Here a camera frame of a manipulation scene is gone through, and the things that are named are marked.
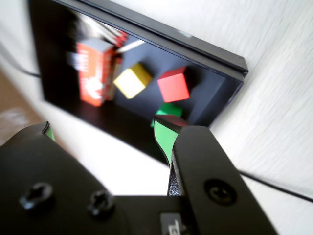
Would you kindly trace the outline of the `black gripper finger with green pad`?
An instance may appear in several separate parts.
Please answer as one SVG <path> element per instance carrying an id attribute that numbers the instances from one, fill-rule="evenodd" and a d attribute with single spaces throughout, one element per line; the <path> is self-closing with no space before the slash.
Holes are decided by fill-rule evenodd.
<path id="1" fill-rule="evenodd" d="M 27 127 L 0 148 L 1 234 L 122 234 L 117 215 L 90 214 L 90 197 L 102 185 L 44 128 Z"/>
<path id="2" fill-rule="evenodd" d="M 154 136 L 170 167 L 168 192 L 187 201 L 198 235 L 274 235 L 276 230 L 211 131 L 156 115 Z"/>

